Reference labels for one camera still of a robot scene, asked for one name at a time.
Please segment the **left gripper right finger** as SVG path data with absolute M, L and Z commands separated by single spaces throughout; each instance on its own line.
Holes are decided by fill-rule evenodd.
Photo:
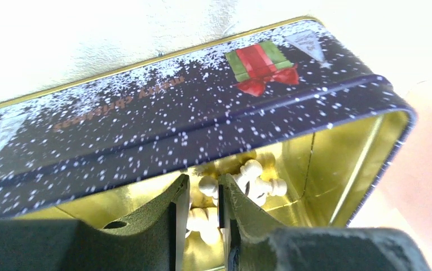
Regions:
M 229 174 L 218 177 L 218 181 L 226 270 L 276 270 L 270 233 L 285 225 L 237 191 Z

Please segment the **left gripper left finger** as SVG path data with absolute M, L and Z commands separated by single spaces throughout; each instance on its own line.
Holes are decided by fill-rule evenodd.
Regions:
M 101 270 L 182 270 L 189 176 L 103 229 Z

